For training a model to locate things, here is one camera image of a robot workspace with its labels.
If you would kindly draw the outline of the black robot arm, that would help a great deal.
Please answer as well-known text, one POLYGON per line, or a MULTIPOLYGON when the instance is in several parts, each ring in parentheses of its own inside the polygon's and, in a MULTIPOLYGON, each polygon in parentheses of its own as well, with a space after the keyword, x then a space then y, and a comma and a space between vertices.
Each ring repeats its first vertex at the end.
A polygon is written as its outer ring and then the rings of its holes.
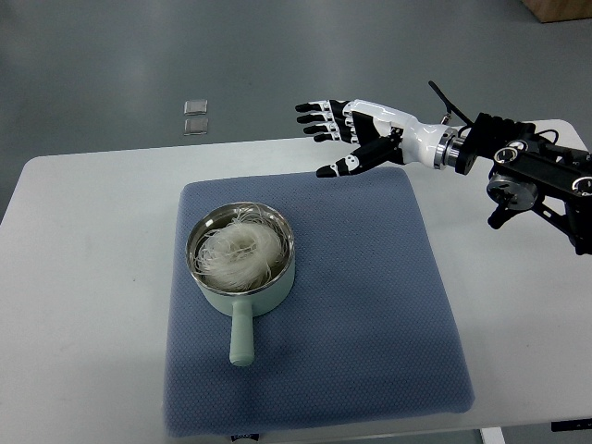
POLYGON ((466 175, 476 158, 492 161, 487 195, 497 208, 487 223, 501 228, 532 211, 565 234, 578 255, 591 253, 591 154, 562 147, 533 123, 481 113, 465 137, 447 143, 444 164, 466 175))

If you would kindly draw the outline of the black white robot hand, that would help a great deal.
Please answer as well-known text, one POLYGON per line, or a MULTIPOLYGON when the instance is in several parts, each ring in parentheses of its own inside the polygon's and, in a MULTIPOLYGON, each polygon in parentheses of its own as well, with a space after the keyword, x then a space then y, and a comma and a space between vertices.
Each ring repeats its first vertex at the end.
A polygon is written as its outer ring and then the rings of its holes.
POLYGON ((316 170, 319 178, 353 176, 384 163, 420 163, 441 169, 458 130, 445 124, 424 124, 417 117, 365 100, 322 100, 296 105, 297 122, 315 142, 346 142, 350 153, 316 170))

